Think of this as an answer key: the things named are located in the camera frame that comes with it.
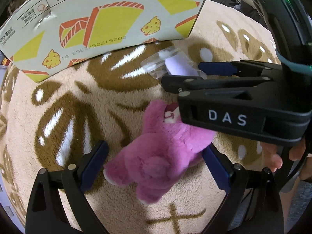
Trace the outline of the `person's right hand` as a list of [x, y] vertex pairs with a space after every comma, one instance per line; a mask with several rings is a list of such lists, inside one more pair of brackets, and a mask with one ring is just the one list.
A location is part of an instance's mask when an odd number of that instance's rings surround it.
[[[280, 169], [283, 164], [281, 156], [278, 154], [278, 146], [274, 144], [260, 142], [260, 146], [263, 150], [265, 166], [267, 166], [272, 172]], [[292, 161], [300, 160], [306, 149], [306, 142], [303, 138], [299, 144], [294, 146], [288, 153], [289, 159]], [[311, 181], [312, 176], [312, 158], [311, 154], [308, 155], [304, 166], [299, 174], [299, 178], [303, 181]]]

